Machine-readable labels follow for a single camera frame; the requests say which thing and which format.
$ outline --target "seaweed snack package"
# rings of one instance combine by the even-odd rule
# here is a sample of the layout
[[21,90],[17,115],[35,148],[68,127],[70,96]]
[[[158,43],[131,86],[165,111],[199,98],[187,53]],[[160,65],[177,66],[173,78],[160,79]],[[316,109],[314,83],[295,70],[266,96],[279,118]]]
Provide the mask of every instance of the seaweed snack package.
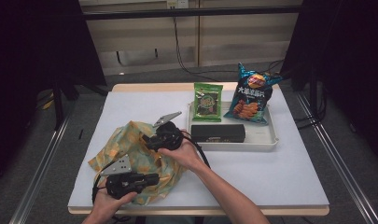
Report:
[[221,122],[222,85],[194,83],[193,120]]
[[238,85],[229,111],[224,117],[268,124],[264,118],[264,112],[273,94],[272,86],[283,78],[267,76],[256,71],[246,71],[241,63],[238,63],[238,69]]

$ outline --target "white tabletop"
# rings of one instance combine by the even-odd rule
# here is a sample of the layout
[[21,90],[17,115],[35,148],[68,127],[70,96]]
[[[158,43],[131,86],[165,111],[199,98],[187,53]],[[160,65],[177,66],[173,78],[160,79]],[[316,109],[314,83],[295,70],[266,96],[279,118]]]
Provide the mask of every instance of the white tabletop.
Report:
[[[224,90],[222,101],[231,101],[232,96],[233,91]],[[194,92],[185,89],[110,92],[78,172],[69,211],[73,214],[90,212],[95,172],[87,162],[105,146],[116,128],[125,126],[130,120],[154,123],[161,115],[177,111],[182,114],[173,119],[173,123],[180,129],[187,128],[188,103],[193,98]],[[233,148],[231,151],[205,151],[212,169],[255,202],[265,215],[326,215],[329,201],[277,85],[273,87],[268,104],[279,138],[276,147],[270,151],[234,151]],[[191,171],[182,175],[165,199],[146,206],[128,204],[119,213],[133,216],[224,214]]]

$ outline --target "blue snack bag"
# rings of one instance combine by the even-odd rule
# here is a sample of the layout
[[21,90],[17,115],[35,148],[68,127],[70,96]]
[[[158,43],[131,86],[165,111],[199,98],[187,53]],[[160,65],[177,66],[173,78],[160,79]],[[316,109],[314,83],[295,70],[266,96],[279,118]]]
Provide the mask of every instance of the blue snack bag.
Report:
[[238,69],[238,84],[229,111],[224,117],[268,124],[264,110],[273,95],[273,85],[283,78],[246,71],[241,63],[238,63]]

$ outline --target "person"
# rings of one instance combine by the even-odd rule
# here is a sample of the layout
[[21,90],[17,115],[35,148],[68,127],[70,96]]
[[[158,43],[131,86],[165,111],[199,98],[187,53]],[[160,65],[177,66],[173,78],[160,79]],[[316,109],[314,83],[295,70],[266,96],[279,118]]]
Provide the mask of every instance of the person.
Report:
[[[201,160],[195,146],[189,140],[184,139],[180,148],[176,150],[160,148],[159,152],[163,156],[173,158],[179,164],[196,174],[215,197],[231,223],[269,223],[266,216],[262,214],[255,203],[217,175]],[[100,189],[96,195],[94,207],[83,223],[107,222],[122,205],[130,202],[135,195],[136,193],[132,192],[119,200],[115,200],[107,195],[106,189]]]

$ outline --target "black box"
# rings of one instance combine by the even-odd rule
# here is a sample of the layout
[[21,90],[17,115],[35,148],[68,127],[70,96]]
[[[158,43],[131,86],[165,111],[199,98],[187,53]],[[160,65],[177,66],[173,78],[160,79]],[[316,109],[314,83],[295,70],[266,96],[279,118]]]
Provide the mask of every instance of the black box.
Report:
[[191,125],[191,138],[196,142],[243,143],[244,124]]

